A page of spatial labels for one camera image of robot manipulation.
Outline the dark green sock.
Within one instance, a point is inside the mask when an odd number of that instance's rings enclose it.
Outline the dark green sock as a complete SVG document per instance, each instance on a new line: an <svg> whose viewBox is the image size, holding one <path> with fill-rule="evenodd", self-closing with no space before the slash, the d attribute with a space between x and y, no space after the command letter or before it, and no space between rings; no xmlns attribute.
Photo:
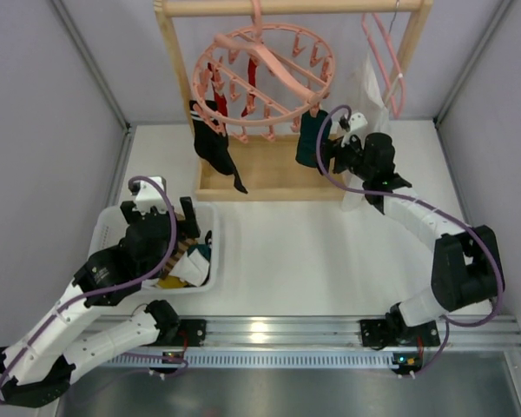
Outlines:
<svg viewBox="0 0 521 417"><path fill-rule="evenodd" d="M320 109L316 116L308 111L300 119L300 136L296 149L295 161L304 167L319 169L316 156L316 143L320 127L328 113Z"/></svg>

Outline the pink round clip hanger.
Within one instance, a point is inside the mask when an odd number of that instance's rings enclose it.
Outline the pink round clip hanger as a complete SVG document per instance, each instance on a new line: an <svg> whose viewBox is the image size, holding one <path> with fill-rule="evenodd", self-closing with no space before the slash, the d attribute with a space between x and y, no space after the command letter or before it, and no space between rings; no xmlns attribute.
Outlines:
<svg viewBox="0 0 521 417"><path fill-rule="evenodd" d="M250 134L273 142L276 128L300 129L301 116L316 116L330 94L336 59L330 45L311 30L288 23L264 23L261 4L252 3L251 23L218 33L200 55L191 82L194 109L216 133L246 143ZM247 79L249 58L258 61L256 87ZM219 75L217 89L228 103L223 116L214 102L208 63ZM242 117L247 94L255 94L255 110Z"/></svg>

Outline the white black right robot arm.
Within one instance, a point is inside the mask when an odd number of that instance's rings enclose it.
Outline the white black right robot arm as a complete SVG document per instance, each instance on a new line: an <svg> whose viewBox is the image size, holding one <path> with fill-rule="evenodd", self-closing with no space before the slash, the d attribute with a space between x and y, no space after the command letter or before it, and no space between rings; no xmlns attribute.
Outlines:
<svg viewBox="0 0 521 417"><path fill-rule="evenodd" d="M319 138L315 155L321 174L329 168L336 174L353 174L361 185L347 191L362 194L369 205L401 224L432 251L428 286L386 313L381 345L411 341L415 328L503 295L505 279L494 232L487 226L472 228L421 199L397 172L389 135L372 133L365 140L357 136L334 141Z"/></svg>

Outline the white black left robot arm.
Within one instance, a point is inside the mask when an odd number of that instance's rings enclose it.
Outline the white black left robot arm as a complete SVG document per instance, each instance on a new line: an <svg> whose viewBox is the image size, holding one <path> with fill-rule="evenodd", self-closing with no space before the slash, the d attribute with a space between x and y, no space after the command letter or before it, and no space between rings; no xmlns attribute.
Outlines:
<svg viewBox="0 0 521 417"><path fill-rule="evenodd" d="M40 408L55 401L86 373L140 346L170 343L181 319L165 300L153 300L134 317L94 336L83 332L99 317L160 276L178 245L200 236L190 197L178 216L162 199L139 212L120 211L127 227L115 245L92 254L76 271L54 307L20 341L0 347L0 405Z"/></svg>

